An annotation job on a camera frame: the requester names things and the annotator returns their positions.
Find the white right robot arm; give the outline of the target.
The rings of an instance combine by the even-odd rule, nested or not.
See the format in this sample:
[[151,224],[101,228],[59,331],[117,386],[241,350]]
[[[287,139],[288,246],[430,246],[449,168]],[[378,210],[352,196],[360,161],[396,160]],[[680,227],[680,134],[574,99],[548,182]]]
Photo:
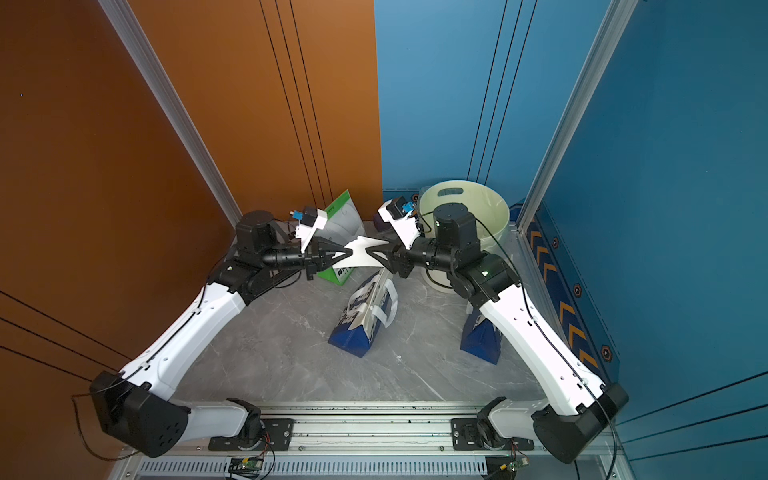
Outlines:
[[628,394],[594,374],[542,318],[506,253],[482,249],[481,223],[465,205],[447,203],[430,212],[431,237],[421,232],[414,207],[402,197],[383,204],[379,215],[398,238],[368,247],[367,254],[401,277],[416,267],[445,273],[452,290],[504,336],[543,390],[544,399],[528,406],[507,398],[487,404],[477,416],[485,447],[535,439],[570,464],[603,431],[615,430]]

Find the green white paper bag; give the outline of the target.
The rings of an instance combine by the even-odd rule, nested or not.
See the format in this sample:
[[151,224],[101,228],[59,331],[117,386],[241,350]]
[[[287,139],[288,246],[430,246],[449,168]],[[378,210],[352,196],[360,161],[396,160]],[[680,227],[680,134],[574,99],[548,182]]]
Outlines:
[[[327,223],[317,232],[317,236],[344,246],[365,234],[363,221],[357,211],[351,194],[345,190],[325,209]],[[324,280],[336,285],[343,285],[353,269],[351,267],[331,267],[318,274]]]

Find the white receipt green bag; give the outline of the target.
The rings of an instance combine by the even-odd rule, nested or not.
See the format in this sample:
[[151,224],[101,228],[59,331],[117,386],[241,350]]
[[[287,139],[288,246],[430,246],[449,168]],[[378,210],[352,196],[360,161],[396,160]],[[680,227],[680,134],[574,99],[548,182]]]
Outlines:
[[352,242],[345,245],[351,251],[349,256],[336,255],[333,260],[333,268],[382,268],[383,264],[367,252],[368,247],[387,245],[386,240],[358,236]]

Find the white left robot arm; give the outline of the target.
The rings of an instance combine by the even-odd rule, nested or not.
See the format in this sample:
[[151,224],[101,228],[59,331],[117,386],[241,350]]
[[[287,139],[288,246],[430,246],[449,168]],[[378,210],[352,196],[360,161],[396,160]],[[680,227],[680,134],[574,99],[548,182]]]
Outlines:
[[102,372],[92,381],[88,396],[104,433],[149,457],[208,437],[225,438],[242,450],[261,442],[261,413],[249,402],[188,405],[171,398],[211,340],[280,279],[294,272],[314,275],[355,255],[351,244],[317,236],[326,225],[324,212],[307,208],[296,217],[296,236],[290,238],[271,213],[245,214],[230,252],[186,311],[120,372]]

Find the blue white bag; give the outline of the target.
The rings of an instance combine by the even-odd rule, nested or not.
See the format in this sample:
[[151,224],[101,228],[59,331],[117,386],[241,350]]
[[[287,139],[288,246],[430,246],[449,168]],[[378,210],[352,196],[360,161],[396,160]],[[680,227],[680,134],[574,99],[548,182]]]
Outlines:
[[490,364],[497,365],[503,335],[479,309],[467,305],[467,318],[461,334],[460,349]]
[[353,292],[329,336],[330,345],[359,358],[368,353],[380,328],[388,328],[397,314],[399,295],[392,278],[382,268]]

